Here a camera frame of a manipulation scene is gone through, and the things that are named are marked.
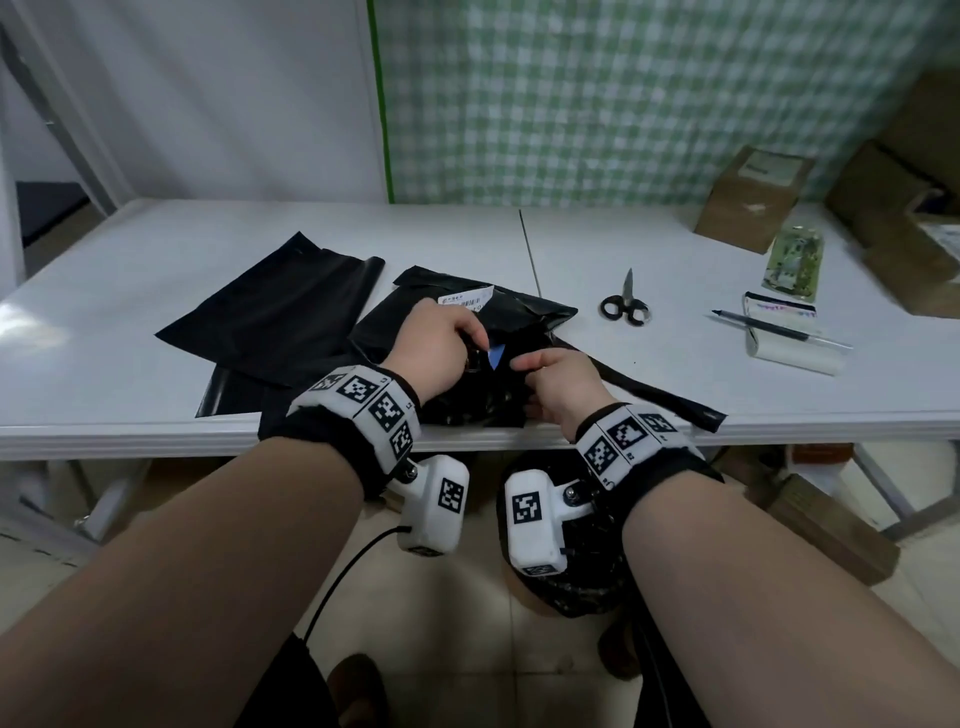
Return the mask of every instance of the white wall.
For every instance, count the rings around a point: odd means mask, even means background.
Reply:
[[[359,0],[12,5],[136,195],[386,199]]]
[[[63,149],[6,66],[0,70],[0,109],[7,173],[18,182],[79,182]]]

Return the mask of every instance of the pen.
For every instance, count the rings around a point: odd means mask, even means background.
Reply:
[[[713,313],[722,319],[729,319],[730,321],[736,321],[740,324],[746,324],[750,328],[759,328],[763,331],[770,331],[770,333],[786,336],[788,339],[795,339],[796,341],[808,341],[811,344],[817,344],[818,346],[822,347],[830,347],[831,349],[837,349],[840,352],[849,352],[853,349],[850,344],[844,344],[839,341],[833,341],[832,339],[826,339],[823,336],[806,333],[805,331],[797,331],[795,328],[782,327],[778,326],[777,324],[771,324],[767,321],[752,319],[749,316],[741,316],[738,313],[721,311],[716,308],[713,309]]]

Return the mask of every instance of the blue tag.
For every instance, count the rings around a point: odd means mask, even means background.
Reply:
[[[490,350],[487,352],[487,359],[490,361],[491,369],[496,369],[496,365],[500,363],[500,357],[503,356],[505,346],[505,344],[500,344],[499,346],[490,347]]]

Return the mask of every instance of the black cable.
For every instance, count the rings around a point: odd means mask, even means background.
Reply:
[[[379,536],[377,536],[376,538],[374,538],[374,539],[373,539],[371,542],[369,542],[366,546],[364,546],[363,548],[361,548],[361,549],[357,552],[357,555],[354,556],[352,559],[350,559],[350,563],[347,564],[347,565],[344,567],[344,570],[340,572],[340,575],[336,578],[336,580],[333,582],[333,584],[330,585],[330,588],[329,588],[329,590],[327,590],[326,596],[324,597],[324,600],[323,600],[322,602],[320,602],[320,606],[317,607],[317,611],[314,613],[313,618],[310,620],[310,626],[307,627],[307,628],[306,628],[306,632],[303,633],[303,643],[304,643],[304,644],[306,644],[306,641],[310,639],[310,633],[313,632],[314,625],[317,623],[317,619],[320,618],[320,612],[322,612],[322,611],[324,610],[324,607],[326,606],[326,603],[330,600],[330,597],[333,596],[333,590],[337,588],[337,585],[340,584],[341,581],[343,581],[344,577],[347,575],[347,572],[350,571],[350,568],[351,568],[354,564],[356,564],[358,561],[360,561],[360,557],[363,556],[365,553],[367,553],[367,551],[369,551],[371,548],[373,548],[374,546],[376,546],[379,542],[381,542],[381,541],[383,541],[385,538],[387,538],[390,534],[392,534],[392,533],[410,533],[410,531],[412,531],[412,530],[413,530],[413,529],[412,529],[410,526],[408,526],[408,525],[399,525],[399,526],[396,526],[395,528],[389,528],[389,529],[387,529],[386,531],[384,531],[383,533],[381,533]]]

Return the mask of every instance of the forearm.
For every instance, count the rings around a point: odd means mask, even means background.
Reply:
[[[957,671],[869,590],[696,473],[634,508],[624,548],[713,725],[948,725]]]
[[[0,724],[232,723],[362,500],[326,445],[274,438],[231,461],[0,639]]]

